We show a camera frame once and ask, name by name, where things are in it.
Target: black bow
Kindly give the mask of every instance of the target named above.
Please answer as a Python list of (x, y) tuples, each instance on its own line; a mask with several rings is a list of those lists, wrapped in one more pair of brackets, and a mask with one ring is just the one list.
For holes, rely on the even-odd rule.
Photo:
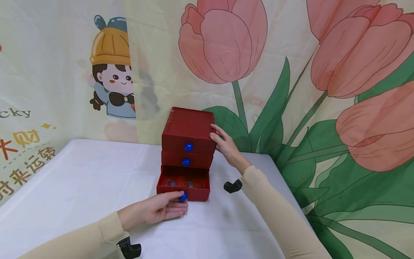
[(134, 104), (134, 94), (128, 94), (127, 96), (117, 93), (117, 92), (110, 92), (109, 93), (109, 101), (112, 103), (113, 106), (122, 106), (124, 103)]

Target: yellow knit hat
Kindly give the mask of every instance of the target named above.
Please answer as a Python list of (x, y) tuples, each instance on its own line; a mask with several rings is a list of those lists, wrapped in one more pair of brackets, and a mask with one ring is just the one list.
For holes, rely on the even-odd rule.
[(94, 39), (90, 59), (92, 65), (131, 66), (128, 33), (116, 28), (103, 28)]

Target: yellow star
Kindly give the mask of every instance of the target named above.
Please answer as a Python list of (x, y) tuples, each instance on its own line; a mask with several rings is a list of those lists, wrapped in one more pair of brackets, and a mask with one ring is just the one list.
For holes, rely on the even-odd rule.
[(43, 127), (43, 128), (50, 128), (50, 126), (51, 126), (50, 124), (46, 124), (46, 123), (45, 123), (45, 124), (43, 124), (41, 127)]

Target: cartoon face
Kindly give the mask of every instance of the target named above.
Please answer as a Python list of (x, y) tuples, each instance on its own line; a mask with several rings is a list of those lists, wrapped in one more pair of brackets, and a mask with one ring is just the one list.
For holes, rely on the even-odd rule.
[(129, 66), (108, 64), (108, 68), (102, 73), (97, 73), (97, 77), (103, 83), (103, 87), (111, 92), (133, 93), (133, 81)]

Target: beige sleeve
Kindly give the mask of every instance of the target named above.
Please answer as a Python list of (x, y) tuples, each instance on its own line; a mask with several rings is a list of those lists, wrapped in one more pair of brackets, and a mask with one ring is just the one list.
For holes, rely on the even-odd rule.
[(262, 171), (250, 166), (241, 181), (243, 192), (256, 205), (286, 259), (331, 259), (309, 225)]
[(124, 258), (117, 243), (128, 237), (118, 213), (63, 234), (29, 251), (20, 259)]

